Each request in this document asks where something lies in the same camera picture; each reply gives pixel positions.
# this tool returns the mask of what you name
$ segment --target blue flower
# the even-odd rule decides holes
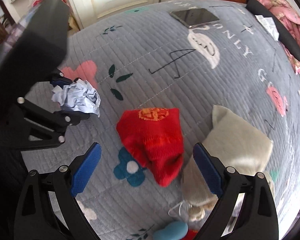
[[[133,187],[140,186],[145,180],[142,168],[132,157],[125,147],[122,147],[118,154],[119,164],[114,168],[113,173],[117,179],[125,179]]]

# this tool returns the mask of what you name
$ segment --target smartphone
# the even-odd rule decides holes
[[[170,15],[180,21],[188,29],[193,29],[205,24],[216,23],[219,18],[205,8],[174,11]]]

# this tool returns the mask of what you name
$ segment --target gray bedspread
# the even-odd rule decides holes
[[[194,7],[207,8],[220,22],[188,30],[169,15]],[[93,115],[70,126],[61,147],[23,152],[23,158],[29,170],[51,172],[84,154],[92,142],[101,145],[102,158],[77,196],[96,213],[97,219],[90,223],[101,239],[137,240],[136,235],[150,239],[155,230],[173,220],[168,210],[182,200],[180,176],[163,188],[148,170],[143,171],[146,179],[138,187],[114,175],[122,148],[115,127],[124,110],[179,108],[185,165],[194,144],[212,129],[214,104],[228,107],[273,140],[267,170],[275,185],[280,237],[284,235],[300,208],[300,77],[294,74],[281,44],[243,4],[177,0],[133,9],[73,35],[68,50],[60,69],[75,70],[81,65],[86,76],[95,73],[100,118]],[[96,68],[89,72],[91,62]],[[112,65],[115,70],[110,75]],[[131,73],[118,82],[120,76]],[[286,115],[278,112],[266,93],[268,87],[278,90],[276,98],[287,99],[288,104],[283,99],[278,106],[287,108]],[[49,83],[39,83],[27,98],[57,110],[51,89]],[[60,216],[54,198],[52,202]],[[189,226],[198,229],[203,221]],[[140,229],[149,231],[145,234]]]

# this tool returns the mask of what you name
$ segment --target leaf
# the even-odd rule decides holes
[[[117,89],[114,89],[114,88],[110,88],[112,94],[120,101],[123,101],[123,96],[121,95],[121,93],[117,90]]]
[[[109,77],[113,78],[114,71],[115,71],[115,66],[114,64],[112,64],[112,66],[109,68]]]
[[[116,82],[119,83],[119,82],[125,81],[127,78],[131,77],[132,75],[133,75],[133,73],[120,76],[116,79]]]

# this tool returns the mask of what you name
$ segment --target crumpled paper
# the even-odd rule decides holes
[[[52,90],[52,101],[58,102],[63,110],[94,113],[100,117],[100,96],[88,81],[78,79],[71,85],[56,86]]]
[[[279,39],[279,33],[275,23],[271,17],[263,17],[262,15],[256,15],[258,22],[271,34],[275,41]]]

